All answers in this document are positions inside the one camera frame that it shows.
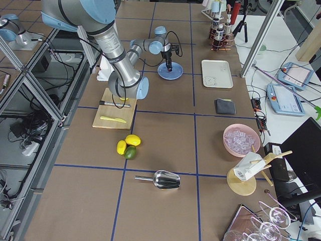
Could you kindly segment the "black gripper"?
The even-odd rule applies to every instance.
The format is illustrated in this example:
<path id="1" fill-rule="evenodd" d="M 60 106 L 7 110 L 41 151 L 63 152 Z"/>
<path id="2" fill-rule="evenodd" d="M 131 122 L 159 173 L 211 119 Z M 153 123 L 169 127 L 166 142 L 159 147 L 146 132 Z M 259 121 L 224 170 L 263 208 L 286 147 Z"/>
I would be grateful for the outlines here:
<path id="1" fill-rule="evenodd" d="M 181 46 L 180 44 L 172 44 L 172 43 L 167 43 L 164 46 L 164 50 L 161 51 L 162 54 L 162 58 L 165 59 L 166 62 L 166 68 L 168 69 L 172 69 L 172 51 L 175 52 L 175 54 L 179 57 L 181 57 Z"/>

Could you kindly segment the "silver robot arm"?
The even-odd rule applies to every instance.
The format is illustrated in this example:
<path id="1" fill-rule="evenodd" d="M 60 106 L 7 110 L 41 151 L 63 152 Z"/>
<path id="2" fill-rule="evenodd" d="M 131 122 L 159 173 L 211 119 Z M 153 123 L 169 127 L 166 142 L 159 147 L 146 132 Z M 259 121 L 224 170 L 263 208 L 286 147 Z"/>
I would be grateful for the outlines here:
<path id="1" fill-rule="evenodd" d="M 108 87 L 118 97 L 144 99 L 147 96 L 149 81 L 134 68 L 143 51 L 161 54 L 165 62 L 157 71 L 164 79 L 179 78 L 183 69 L 172 62 L 172 51 L 179 52 L 177 44 L 171 44 L 164 26 L 155 28 L 152 39 L 131 41 L 126 51 L 115 29 L 114 1 L 43 1 L 43 22 L 59 30 L 77 32 L 82 26 L 85 32 L 94 37 L 102 54 L 113 67 Z"/>
<path id="2" fill-rule="evenodd" d="M 38 33 L 29 33 L 15 14 L 6 14 L 1 16 L 1 37 L 9 43 L 12 50 L 34 49 L 39 39 Z"/>

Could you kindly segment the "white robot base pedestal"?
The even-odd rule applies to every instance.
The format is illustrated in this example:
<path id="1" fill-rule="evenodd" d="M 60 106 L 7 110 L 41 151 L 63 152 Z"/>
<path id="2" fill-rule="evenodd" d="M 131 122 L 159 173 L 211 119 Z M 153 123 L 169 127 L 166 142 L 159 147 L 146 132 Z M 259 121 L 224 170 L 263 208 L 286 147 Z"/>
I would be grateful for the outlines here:
<path id="1" fill-rule="evenodd" d="M 97 74 L 98 81 L 108 81 L 111 73 L 113 72 L 113 67 L 104 56 L 101 57 L 99 64 L 99 71 Z"/>

